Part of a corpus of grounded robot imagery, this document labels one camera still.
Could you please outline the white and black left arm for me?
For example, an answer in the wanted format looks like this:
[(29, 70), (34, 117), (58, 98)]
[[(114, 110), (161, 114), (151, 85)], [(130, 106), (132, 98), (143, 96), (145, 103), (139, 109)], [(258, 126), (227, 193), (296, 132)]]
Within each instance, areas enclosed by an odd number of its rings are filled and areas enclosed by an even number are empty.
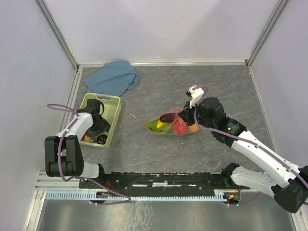
[(72, 178), (89, 178), (90, 183), (100, 188), (106, 184), (106, 175), (100, 164), (91, 164), (83, 159), (80, 141), (86, 132), (108, 131), (111, 125), (103, 118), (104, 105), (97, 99), (87, 100), (85, 108), (73, 110), (68, 106), (50, 103), (48, 108), (71, 112), (72, 121), (57, 135), (44, 141), (45, 170), (49, 177), (60, 177), (64, 181)]

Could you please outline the clear zip top bag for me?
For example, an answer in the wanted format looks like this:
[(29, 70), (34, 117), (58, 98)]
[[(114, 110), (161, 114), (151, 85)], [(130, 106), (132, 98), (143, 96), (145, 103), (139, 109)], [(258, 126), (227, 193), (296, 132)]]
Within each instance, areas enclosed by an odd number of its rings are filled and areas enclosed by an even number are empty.
[(182, 136), (196, 133), (199, 130), (197, 125), (187, 126), (183, 119), (178, 116), (179, 112), (181, 112), (180, 108), (172, 108), (160, 116), (143, 123), (143, 125), (155, 135)]

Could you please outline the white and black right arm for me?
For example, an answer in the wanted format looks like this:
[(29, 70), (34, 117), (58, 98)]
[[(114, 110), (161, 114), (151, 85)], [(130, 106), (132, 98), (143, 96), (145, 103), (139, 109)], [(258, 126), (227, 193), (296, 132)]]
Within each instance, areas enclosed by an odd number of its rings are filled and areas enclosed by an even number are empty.
[(194, 106), (186, 105), (179, 112), (186, 125), (208, 129), (214, 138), (242, 153), (266, 175), (236, 166), (231, 172), (221, 175), (221, 184), (226, 188), (245, 186), (265, 193), (290, 213), (296, 213), (308, 203), (308, 167), (299, 167), (282, 158), (260, 142), (243, 124), (226, 116), (223, 105), (217, 98), (205, 98)]

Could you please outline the red apple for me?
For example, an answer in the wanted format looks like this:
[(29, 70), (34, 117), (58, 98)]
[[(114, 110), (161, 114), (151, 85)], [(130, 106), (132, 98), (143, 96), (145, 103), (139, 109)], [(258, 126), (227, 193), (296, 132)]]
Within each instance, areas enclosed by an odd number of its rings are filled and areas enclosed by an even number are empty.
[(173, 131), (177, 135), (184, 135), (188, 130), (186, 123), (180, 119), (173, 123)]

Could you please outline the orange peach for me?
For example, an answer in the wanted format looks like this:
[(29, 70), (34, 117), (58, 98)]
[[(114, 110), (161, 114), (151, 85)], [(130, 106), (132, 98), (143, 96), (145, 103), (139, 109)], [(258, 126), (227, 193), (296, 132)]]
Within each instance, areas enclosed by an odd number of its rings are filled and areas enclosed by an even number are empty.
[(191, 126), (188, 126), (188, 131), (191, 133), (195, 133), (199, 130), (199, 127), (197, 126), (197, 124), (193, 124)]

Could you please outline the purple eggplant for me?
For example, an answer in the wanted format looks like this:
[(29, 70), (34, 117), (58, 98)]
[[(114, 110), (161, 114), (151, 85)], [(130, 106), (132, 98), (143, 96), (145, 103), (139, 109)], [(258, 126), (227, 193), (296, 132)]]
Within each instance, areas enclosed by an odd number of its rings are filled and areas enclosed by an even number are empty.
[(160, 116), (160, 121), (163, 123), (171, 123), (178, 117), (177, 113), (166, 113)]

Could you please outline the green lettuce leaves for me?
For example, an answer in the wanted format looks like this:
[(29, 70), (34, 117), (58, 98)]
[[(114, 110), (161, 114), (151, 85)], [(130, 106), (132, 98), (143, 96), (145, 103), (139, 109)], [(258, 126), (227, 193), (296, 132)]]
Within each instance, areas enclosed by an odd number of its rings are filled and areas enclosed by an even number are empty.
[(149, 131), (154, 133), (163, 133), (166, 132), (170, 126), (171, 122), (161, 122), (160, 119), (155, 119), (143, 124)]

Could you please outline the yellow banana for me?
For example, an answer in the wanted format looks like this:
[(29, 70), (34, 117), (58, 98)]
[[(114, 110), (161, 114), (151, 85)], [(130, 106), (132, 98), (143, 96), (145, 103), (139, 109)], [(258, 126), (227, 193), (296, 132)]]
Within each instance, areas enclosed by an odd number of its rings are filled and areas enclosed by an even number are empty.
[(166, 122), (162, 122), (161, 120), (157, 121), (156, 128), (161, 128), (166, 124)]

